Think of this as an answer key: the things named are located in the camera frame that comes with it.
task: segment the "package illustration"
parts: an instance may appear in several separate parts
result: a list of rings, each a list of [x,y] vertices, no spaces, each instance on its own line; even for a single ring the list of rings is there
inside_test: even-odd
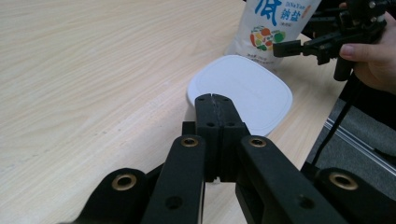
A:
[[[225,54],[249,58],[267,69],[282,59],[273,44],[295,40],[319,5],[318,0],[247,0],[232,43]]]

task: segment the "hand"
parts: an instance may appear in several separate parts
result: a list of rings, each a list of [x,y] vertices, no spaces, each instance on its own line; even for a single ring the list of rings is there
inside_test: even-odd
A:
[[[376,44],[345,44],[340,56],[357,62],[354,72],[364,84],[396,95],[396,20],[385,15],[387,26]]]

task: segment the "table surface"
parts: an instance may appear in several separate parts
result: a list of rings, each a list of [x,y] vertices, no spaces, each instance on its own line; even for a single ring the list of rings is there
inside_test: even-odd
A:
[[[191,78],[223,55],[245,3],[0,1],[0,223],[74,220],[112,171],[148,172],[181,135]],[[269,134],[301,168],[344,83],[334,62],[276,71],[289,114]],[[204,223],[244,223],[233,184],[206,184]]]

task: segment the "black cable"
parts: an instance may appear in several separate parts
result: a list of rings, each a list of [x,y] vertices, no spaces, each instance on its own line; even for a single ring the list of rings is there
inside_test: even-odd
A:
[[[312,165],[316,165],[318,162],[318,159],[320,157],[320,154],[322,150],[326,147],[326,145],[329,143],[329,141],[332,139],[334,136],[335,132],[337,131],[338,127],[340,126],[341,122],[343,121],[344,117],[346,116],[347,112],[349,111],[350,107],[353,106],[353,103],[356,101],[358,96],[361,93],[363,85],[360,80],[355,84],[355,87],[353,88],[352,93],[350,94],[349,98],[346,101],[346,104],[344,105],[343,109],[341,110],[340,114],[338,115],[337,119],[334,122],[334,125],[330,128],[329,133],[323,140],[323,142],[320,144],[318,147],[318,151],[315,154],[314,159],[312,160]]]

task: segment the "snack bag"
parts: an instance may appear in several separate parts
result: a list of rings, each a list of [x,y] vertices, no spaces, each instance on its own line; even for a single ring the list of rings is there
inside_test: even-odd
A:
[[[237,54],[275,69],[281,58],[273,44],[295,40],[317,9],[319,0],[247,0],[238,31],[225,54]]]

